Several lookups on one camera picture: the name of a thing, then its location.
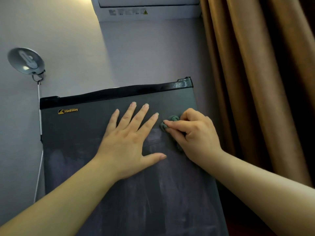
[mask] warning label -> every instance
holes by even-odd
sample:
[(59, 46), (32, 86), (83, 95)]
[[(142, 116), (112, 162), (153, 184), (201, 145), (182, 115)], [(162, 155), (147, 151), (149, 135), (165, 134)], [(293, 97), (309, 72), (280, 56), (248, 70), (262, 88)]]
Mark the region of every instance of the warning label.
[(132, 7), (132, 8), (117, 8), (117, 9), (109, 9), (109, 14), (111, 16), (128, 16), (128, 15), (147, 15), (148, 12), (143, 7)]

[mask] forearm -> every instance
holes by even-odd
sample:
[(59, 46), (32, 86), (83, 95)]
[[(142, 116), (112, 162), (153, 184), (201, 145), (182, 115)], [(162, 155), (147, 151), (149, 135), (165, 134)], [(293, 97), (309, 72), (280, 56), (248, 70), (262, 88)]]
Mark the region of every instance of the forearm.
[(278, 235), (315, 235), (315, 190), (225, 152), (205, 158), (205, 170)]
[(116, 182), (92, 160), (54, 191), (0, 228), (0, 235), (75, 235)]

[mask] hand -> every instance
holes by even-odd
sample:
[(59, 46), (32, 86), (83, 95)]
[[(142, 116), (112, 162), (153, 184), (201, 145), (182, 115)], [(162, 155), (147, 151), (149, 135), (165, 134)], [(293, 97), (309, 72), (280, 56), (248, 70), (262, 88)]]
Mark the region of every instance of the hand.
[(116, 180), (128, 178), (166, 158), (163, 153), (142, 156), (143, 142), (156, 123), (158, 113), (155, 113), (139, 129), (144, 116), (148, 112), (149, 105), (145, 104), (130, 121), (135, 108), (136, 103), (132, 102), (117, 127), (119, 110), (117, 109), (113, 113), (94, 157), (94, 160), (98, 160), (98, 163), (104, 164), (106, 169), (113, 172)]
[(192, 108), (186, 110), (179, 121), (164, 120), (164, 123), (169, 127), (166, 131), (179, 143), (187, 157), (202, 168), (206, 157), (223, 151), (211, 119)]

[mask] curtain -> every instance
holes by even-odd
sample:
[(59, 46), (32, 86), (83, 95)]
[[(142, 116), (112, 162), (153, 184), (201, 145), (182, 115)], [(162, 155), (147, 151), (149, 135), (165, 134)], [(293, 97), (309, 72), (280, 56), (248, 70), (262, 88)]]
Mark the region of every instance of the curtain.
[(315, 0), (201, 0), (224, 150), (312, 186)]

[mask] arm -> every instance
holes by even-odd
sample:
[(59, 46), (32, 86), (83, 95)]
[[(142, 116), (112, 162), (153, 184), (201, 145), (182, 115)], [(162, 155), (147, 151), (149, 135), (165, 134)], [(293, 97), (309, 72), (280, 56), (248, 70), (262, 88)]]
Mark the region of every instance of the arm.
[(116, 110), (96, 156), (72, 177), (0, 228), (1, 236), (75, 235), (109, 188), (166, 156), (142, 156), (144, 139), (158, 119), (154, 114), (140, 129), (149, 106), (131, 120), (132, 103), (116, 127)]
[(189, 109), (180, 121), (164, 122), (186, 155), (240, 198), (275, 233), (315, 235), (315, 189), (224, 152), (212, 121), (200, 112)]

